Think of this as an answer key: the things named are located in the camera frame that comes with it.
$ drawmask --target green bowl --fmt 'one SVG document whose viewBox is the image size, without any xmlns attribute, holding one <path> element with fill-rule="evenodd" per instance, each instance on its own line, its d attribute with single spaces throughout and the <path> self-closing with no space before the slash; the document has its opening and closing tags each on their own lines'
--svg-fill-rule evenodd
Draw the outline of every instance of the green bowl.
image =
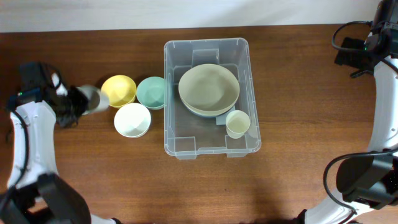
<svg viewBox="0 0 398 224">
<path fill-rule="evenodd" d="M 163 78 L 146 78 L 138 85 L 138 101 L 151 110 L 162 109 L 164 107 L 164 85 Z"/>
</svg>

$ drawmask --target wooden table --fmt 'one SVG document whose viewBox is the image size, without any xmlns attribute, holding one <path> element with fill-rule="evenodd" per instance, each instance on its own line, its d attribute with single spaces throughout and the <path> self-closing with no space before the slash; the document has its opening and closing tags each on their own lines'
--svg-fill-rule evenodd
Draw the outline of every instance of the wooden table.
<svg viewBox="0 0 398 224">
<path fill-rule="evenodd" d="M 124 223 L 249 223 L 296 217 L 320 203 L 325 166 L 366 150 L 373 129 L 374 78 L 350 79 L 353 68 L 333 63 L 337 25 L 169 30 L 106 30 L 0 34 L 0 103 L 16 92 L 20 63 L 58 67 L 70 84 L 101 85 L 129 75 L 140 82 L 164 76 L 168 40 L 243 37 L 249 42 L 262 147 L 243 158 L 198 156 L 179 161 L 164 151 L 163 110 L 151 111 L 149 132 L 118 134 L 116 109 L 82 117 L 77 128 L 55 130 L 58 170 L 92 213 Z M 366 27 L 345 33 L 366 37 Z M 0 191 L 12 163 L 8 114 L 1 111 Z M 334 187 L 336 167 L 330 173 Z M 358 218 L 396 223 L 398 208 Z"/>
</svg>

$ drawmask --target gray plastic bin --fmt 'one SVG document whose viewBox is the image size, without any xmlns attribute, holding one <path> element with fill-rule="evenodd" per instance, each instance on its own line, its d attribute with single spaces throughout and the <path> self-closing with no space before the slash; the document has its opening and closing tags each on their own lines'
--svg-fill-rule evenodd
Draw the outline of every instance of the gray plastic bin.
<svg viewBox="0 0 398 224">
<path fill-rule="evenodd" d="M 164 47 L 164 59 L 164 144 L 169 155 L 177 159 L 196 159 L 197 155 L 223 153 L 228 157 L 243 157 L 260 149 L 249 45 L 245 39 L 169 41 Z M 215 118 L 196 116 L 181 102 L 178 83 L 182 75 L 204 63 L 221 65 L 239 80 L 241 91 L 235 107 L 251 119 L 249 130 L 239 139 L 230 138 L 225 125 L 216 125 Z"/>
</svg>

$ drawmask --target yellow cup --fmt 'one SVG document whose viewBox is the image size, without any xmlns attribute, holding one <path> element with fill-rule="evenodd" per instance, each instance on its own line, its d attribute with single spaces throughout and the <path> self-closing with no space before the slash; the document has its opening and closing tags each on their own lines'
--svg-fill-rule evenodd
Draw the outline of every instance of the yellow cup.
<svg viewBox="0 0 398 224">
<path fill-rule="evenodd" d="M 130 77 L 115 75 L 104 82 L 101 91 L 108 96 L 110 106 L 121 108 L 136 100 L 137 86 Z"/>
</svg>

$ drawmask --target white background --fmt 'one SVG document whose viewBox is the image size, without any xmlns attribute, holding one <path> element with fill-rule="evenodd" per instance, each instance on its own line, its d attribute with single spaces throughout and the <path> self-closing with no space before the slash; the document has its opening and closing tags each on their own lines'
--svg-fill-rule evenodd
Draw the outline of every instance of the white background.
<svg viewBox="0 0 398 224">
<path fill-rule="evenodd" d="M 0 32 L 331 24 L 379 0 L 0 0 Z"/>
</svg>

